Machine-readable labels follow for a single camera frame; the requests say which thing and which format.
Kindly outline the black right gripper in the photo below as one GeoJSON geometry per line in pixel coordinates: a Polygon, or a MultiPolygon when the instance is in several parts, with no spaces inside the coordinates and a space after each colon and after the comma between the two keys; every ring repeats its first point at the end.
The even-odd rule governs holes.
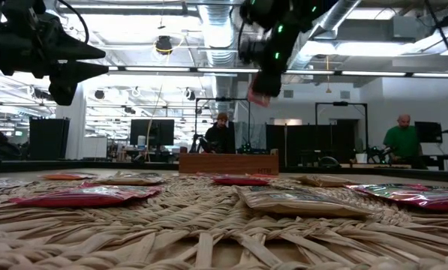
{"type": "Polygon", "coordinates": [[[256,61],[260,67],[251,84],[253,96],[276,98],[281,92],[281,76],[287,70],[291,51],[287,49],[265,49],[256,52],[256,61]]]}

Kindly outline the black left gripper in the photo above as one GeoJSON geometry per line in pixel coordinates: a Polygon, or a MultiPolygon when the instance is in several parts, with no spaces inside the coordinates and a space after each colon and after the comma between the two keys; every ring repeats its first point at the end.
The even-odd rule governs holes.
{"type": "Polygon", "coordinates": [[[65,34],[57,16],[33,12],[29,15],[28,19],[0,21],[0,71],[6,76],[16,71],[28,72],[37,78],[49,76],[49,92],[54,101],[60,106],[70,106],[78,84],[106,74],[109,67],[60,61],[102,59],[106,53],[65,34]]]}

